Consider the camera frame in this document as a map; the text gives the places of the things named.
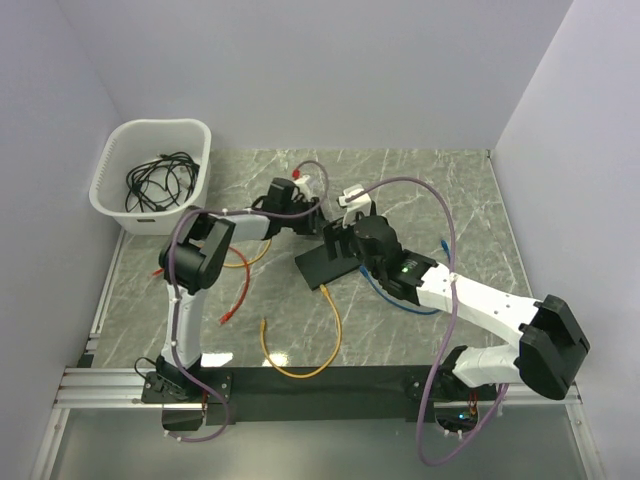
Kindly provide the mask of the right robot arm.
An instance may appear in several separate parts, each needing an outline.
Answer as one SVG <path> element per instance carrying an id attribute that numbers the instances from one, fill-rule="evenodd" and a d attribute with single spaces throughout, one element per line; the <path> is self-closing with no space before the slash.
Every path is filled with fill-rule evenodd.
<path id="1" fill-rule="evenodd" d="M 461 399 L 492 384 L 524 384 L 551 400 L 566 397 L 590 344 L 563 299 L 518 296 L 460 276 L 403 248 L 383 216 L 327 223 L 322 235 L 331 259 L 357 259 L 392 298 L 453 314 L 502 339 L 494 347 L 456 347 L 439 362 L 434 382 L 448 397 Z"/>

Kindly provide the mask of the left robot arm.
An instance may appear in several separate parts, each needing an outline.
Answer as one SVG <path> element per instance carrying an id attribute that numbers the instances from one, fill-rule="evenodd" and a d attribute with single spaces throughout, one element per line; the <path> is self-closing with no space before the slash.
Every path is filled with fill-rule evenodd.
<path id="1" fill-rule="evenodd" d="M 324 219 L 323 197 L 305 183 L 276 178 L 266 194 L 241 210 L 188 208 L 159 255 L 169 294 L 169 318 L 156 371 L 176 400 L 194 399 L 201 388 L 201 324 L 208 290 L 220 276 L 229 247 L 270 240 L 283 229 L 301 236 L 317 233 Z"/>

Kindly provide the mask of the yellow ethernet cable long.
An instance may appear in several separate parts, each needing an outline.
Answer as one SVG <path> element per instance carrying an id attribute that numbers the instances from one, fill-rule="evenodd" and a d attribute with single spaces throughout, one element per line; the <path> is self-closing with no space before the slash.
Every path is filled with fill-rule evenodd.
<path id="1" fill-rule="evenodd" d="M 260 346 L 261 346 L 261 350 L 262 353 L 264 355 L 265 360 L 268 362 L 268 364 L 274 368 L 279 374 L 290 378 L 290 379 L 294 379 L 294 380 L 308 380 L 311 378 L 314 378 L 316 376 L 318 376 L 319 374 L 321 374 L 322 372 L 324 372 L 326 369 L 328 369 L 331 364 L 334 362 L 334 360 L 336 359 L 341 345 L 342 345 L 342 341 L 343 341 L 343 321 L 342 321 L 342 317 L 338 311 L 337 305 L 335 303 L 335 301 L 333 300 L 333 297 L 331 296 L 331 293 L 329 292 L 327 286 L 325 284 L 321 284 L 320 285 L 320 291 L 323 294 L 324 298 L 327 300 L 327 302 L 329 303 L 331 310 L 334 314 L 334 320 L 335 320 L 335 327 L 336 327 L 336 343 L 335 346 L 333 348 L 333 351 L 331 353 L 331 355 L 329 356 L 329 358 L 324 361 L 320 366 L 316 367 L 314 370 L 311 370 L 307 373 L 294 373 L 293 371 L 289 371 L 286 370 L 285 368 L 283 368 L 282 366 L 277 365 L 273 359 L 271 358 L 271 353 L 269 351 L 269 348 L 267 346 L 267 338 L 266 338 L 266 333 L 267 333 L 267 328 L 268 328 L 268 323 L 265 317 L 263 317 L 261 319 L 261 323 L 260 323 Z"/>

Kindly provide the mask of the black network switch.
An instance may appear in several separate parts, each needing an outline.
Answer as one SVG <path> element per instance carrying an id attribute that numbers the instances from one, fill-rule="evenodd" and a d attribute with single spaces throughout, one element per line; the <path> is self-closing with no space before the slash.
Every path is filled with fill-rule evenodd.
<path id="1" fill-rule="evenodd" d="M 310 290 L 328 285 L 359 269 L 360 261 L 343 250 L 339 242 L 333 244 L 335 256 L 331 257 L 326 245 L 317 246 L 294 258 L 296 267 Z"/>

